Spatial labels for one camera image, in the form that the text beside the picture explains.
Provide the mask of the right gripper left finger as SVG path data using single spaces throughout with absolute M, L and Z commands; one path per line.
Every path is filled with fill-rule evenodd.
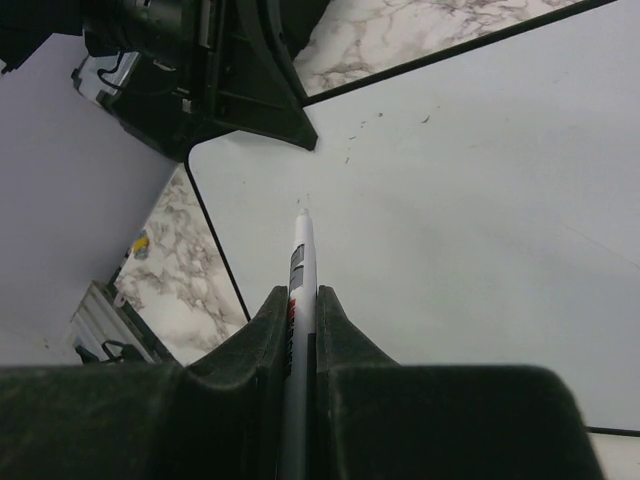
M 194 364 L 5 368 L 5 479 L 272 479 L 287 290 Z

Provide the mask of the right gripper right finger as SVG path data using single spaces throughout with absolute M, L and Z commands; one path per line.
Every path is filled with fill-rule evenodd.
M 402 366 L 321 287 L 318 479 L 600 479 L 576 401 L 527 365 Z

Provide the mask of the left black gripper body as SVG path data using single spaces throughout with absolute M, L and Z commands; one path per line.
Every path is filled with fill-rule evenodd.
M 317 133 L 295 70 L 316 1 L 85 1 L 76 90 L 136 139 L 184 160 L 243 131 L 311 150 Z

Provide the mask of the white marker pen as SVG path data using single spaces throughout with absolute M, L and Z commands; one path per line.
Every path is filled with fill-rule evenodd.
M 309 211 L 303 209 L 295 221 L 290 259 L 280 479 L 304 479 L 307 475 L 310 347 L 315 341 L 316 297 L 313 223 Z

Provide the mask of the white whiteboard black frame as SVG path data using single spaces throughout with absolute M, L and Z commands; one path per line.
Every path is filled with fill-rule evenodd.
M 313 220 L 318 280 L 407 364 L 558 373 L 639 426 L 639 5 L 614 1 L 312 105 L 314 151 L 235 132 L 188 167 L 247 310 Z

